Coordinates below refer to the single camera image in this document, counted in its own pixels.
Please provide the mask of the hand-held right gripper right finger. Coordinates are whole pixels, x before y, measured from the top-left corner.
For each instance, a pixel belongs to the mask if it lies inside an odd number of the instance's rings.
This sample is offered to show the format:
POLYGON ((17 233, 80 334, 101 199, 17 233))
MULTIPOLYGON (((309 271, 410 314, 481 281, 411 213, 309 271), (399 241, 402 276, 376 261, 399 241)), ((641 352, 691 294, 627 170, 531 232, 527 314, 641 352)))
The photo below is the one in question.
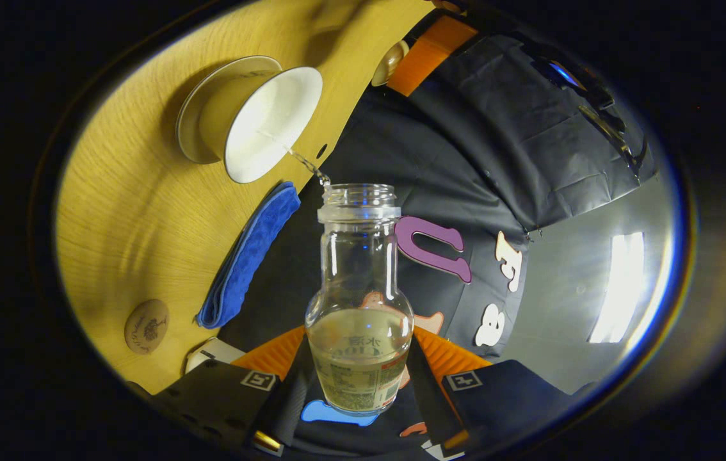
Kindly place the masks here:
POLYGON ((517 458, 570 426, 594 394, 568 393, 516 360, 491 364, 416 327, 407 368, 428 435, 445 455, 517 458))

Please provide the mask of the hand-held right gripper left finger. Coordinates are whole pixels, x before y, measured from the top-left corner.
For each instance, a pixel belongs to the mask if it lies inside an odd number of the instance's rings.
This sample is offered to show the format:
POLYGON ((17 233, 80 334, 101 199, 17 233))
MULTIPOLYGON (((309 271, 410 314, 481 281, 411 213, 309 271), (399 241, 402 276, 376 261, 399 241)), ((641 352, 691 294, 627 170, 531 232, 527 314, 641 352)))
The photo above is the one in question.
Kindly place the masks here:
POLYGON ((150 396, 162 414, 220 448, 280 457, 312 382, 304 327, 296 327, 232 362, 208 358, 150 396))

